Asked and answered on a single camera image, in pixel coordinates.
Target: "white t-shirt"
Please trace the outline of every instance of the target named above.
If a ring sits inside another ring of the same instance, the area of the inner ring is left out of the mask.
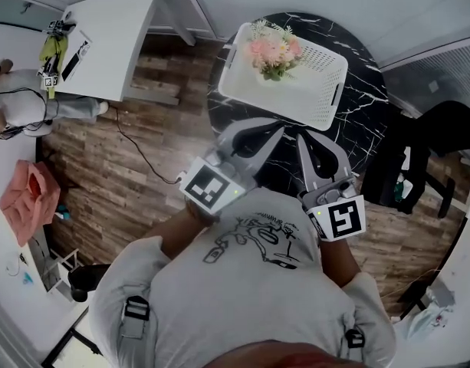
[[[27,87],[38,92],[44,99],[45,91],[41,90],[41,79],[36,70],[16,70],[0,75],[0,93]],[[45,114],[44,102],[32,91],[20,91],[0,95],[0,109],[8,124],[19,127],[42,121]]]
[[[105,274],[90,304],[98,347],[114,366],[202,368],[266,340],[311,343],[367,366],[386,366],[395,335],[376,282],[359,273],[340,289],[321,270],[314,227],[298,200],[257,189],[170,261],[159,236],[135,241]],[[142,295],[142,340],[121,337],[125,300]],[[345,333],[366,338],[356,357]]]

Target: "wooden floor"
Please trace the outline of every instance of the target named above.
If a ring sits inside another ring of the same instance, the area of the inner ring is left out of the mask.
[[[115,103],[120,126],[139,144],[153,166],[175,180],[212,142],[207,114],[207,83],[212,63],[222,44],[199,41],[187,47],[177,37],[148,36],[138,62],[134,84],[179,97],[180,105]],[[86,264],[110,263],[129,243],[183,207],[177,186],[169,186],[153,173],[134,145],[120,135],[116,111],[111,108],[95,124],[61,120],[43,139],[43,152],[63,189],[71,220],[54,218],[50,245],[62,255],[80,249]],[[470,169],[459,155],[431,159],[429,171],[457,182],[457,195],[465,201]],[[452,243],[464,213],[451,208],[436,218],[439,201],[423,195],[413,215],[366,204],[367,232],[350,239],[364,271],[375,277],[389,314],[403,310],[390,293],[426,273],[432,275]]]

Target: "yellow object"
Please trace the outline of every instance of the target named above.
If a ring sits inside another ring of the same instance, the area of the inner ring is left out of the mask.
[[[62,37],[58,40],[53,35],[49,35],[48,39],[45,40],[44,46],[42,47],[42,51],[38,56],[38,59],[41,61],[42,64],[54,56],[55,54],[58,56],[58,72],[61,72],[61,68],[63,66],[64,56],[66,55],[67,50],[67,38]],[[53,100],[55,95],[55,90],[53,87],[48,88],[48,98],[49,100]]]

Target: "table leg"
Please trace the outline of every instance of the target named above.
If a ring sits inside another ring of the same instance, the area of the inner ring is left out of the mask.
[[[173,29],[177,34],[187,43],[187,45],[194,46],[196,44],[196,39],[190,34],[176,15],[170,10],[169,6],[166,4],[165,0],[155,0],[156,7],[165,15]]]
[[[124,98],[134,98],[136,100],[145,100],[159,102],[168,105],[178,105],[179,99],[171,95],[154,90],[144,90],[135,87],[129,87],[124,94]]]

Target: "white basket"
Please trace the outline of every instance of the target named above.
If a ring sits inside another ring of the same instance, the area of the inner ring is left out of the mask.
[[[250,23],[244,23],[226,58],[219,93],[317,130],[328,130],[347,76],[345,57],[298,38],[304,59],[289,71],[295,79],[264,80],[243,53],[243,46],[250,37]]]

